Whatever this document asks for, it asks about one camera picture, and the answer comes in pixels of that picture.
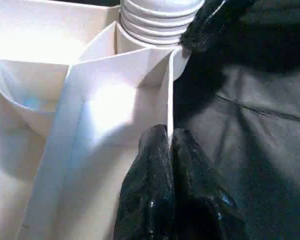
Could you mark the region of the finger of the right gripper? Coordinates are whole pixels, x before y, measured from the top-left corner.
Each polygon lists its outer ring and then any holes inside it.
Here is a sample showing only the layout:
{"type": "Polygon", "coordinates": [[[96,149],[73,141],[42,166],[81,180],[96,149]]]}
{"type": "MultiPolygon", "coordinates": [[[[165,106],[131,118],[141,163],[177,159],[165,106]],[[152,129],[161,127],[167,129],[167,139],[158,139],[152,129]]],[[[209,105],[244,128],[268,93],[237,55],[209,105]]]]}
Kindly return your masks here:
{"type": "Polygon", "coordinates": [[[192,52],[207,51],[254,4],[254,0],[206,0],[181,35],[181,44],[192,52]]]}

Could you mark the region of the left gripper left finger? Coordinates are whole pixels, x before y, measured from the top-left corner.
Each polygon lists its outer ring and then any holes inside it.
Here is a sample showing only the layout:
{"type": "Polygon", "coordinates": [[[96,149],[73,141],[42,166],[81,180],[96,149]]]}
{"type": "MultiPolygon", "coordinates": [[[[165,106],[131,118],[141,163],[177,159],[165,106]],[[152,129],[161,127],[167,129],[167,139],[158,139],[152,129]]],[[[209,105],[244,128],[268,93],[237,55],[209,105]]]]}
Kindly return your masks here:
{"type": "Polygon", "coordinates": [[[167,127],[152,126],[140,136],[138,153],[120,190],[115,240],[171,240],[175,188],[167,127]]]}

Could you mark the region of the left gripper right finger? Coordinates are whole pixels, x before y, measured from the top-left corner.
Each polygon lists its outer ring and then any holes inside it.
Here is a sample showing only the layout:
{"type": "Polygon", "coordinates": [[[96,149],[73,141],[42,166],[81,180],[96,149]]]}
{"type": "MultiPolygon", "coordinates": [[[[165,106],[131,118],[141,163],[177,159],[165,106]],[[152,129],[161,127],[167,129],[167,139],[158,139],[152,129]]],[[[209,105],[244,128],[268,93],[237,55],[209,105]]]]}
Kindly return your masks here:
{"type": "Polygon", "coordinates": [[[176,128],[172,138],[179,240],[246,240],[244,217],[213,166],[189,130],[176,128]]]}

